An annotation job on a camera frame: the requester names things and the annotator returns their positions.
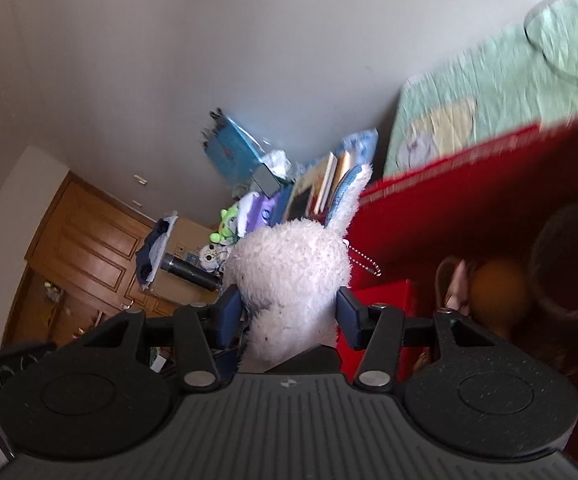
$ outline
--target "black tube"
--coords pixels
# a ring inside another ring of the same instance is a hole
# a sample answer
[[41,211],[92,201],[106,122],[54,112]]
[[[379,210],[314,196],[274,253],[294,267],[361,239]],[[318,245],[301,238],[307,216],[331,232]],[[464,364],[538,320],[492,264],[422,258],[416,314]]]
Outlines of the black tube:
[[220,287],[220,279],[218,279],[217,276],[210,274],[206,270],[192,266],[192,264],[176,258],[173,254],[165,253],[164,256],[162,256],[160,269],[166,270],[166,272],[178,278],[195,283],[195,285],[206,288],[207,290],[218,290]]

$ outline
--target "orange round object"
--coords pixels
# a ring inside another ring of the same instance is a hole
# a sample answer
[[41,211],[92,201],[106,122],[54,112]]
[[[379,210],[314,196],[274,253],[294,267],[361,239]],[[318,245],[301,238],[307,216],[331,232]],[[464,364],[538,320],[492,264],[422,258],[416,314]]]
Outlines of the orange round object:
[[474,319],[493,333],[509,338],[511,329],[531,309],[525,269],[513,260],[491,260],[470,280],[470,307]]

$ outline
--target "stack of books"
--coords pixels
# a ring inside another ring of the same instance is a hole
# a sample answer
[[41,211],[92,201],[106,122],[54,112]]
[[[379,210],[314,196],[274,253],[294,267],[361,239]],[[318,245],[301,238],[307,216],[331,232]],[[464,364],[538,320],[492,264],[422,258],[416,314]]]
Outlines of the stack of books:
[[329,152],[298,177],[291,190],[283,221],[325,214],[338,184],[351,169],[351,162],[349,152],[342,152],[337,157]]

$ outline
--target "round container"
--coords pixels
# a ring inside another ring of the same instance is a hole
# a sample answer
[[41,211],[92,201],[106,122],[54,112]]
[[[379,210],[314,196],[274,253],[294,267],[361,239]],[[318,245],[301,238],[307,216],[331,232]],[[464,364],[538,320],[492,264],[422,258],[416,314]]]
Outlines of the round container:
[[540,308],[578,328],[578,203],[560,209],[545,224],[532,248],[529,279]]

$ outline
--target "red fabric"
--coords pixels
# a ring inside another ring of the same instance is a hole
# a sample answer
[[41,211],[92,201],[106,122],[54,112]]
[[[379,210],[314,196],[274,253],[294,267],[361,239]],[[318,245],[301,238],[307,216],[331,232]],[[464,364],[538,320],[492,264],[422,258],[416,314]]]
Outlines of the red fabric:
[[[354,294],[366,305],[371,305],[372,303],[387,303],[403,310],[405,316],[415,316],[415,301],[410,282],[403,281],[388,283],[386,285],[365,288],[364,290],[355,290]],[[344,373],[349,382],[351,382],[354,379],[355,371],[357,370],[365,351],[352,350],[349,348],[343,335],[338,336],[338,345],[336,346],[336,350],[338,350],[338,354],[342,360],[340,371]],[[418,353],[419,351],[416,352],[413,349],[403,349],[403,352],[400,355],[398,373],[398,379],[400,381],[410,377],[413,365],[418,358]]]
[[[411,280],[416,314],[430,315],[442,259],[527,261],[545,221],[571,202],[578,202],[578,121],[557,128],[529,126],[381,180],[363,193],[348,239],[380,265],[383,275],[354,269],[352,288],[361,297],[364,289]],[[568,361],[569,368],[576,365],[578,351]],[[578,372],[572,381],[578,389]],[[578,424],[567,452],[578,461]]]

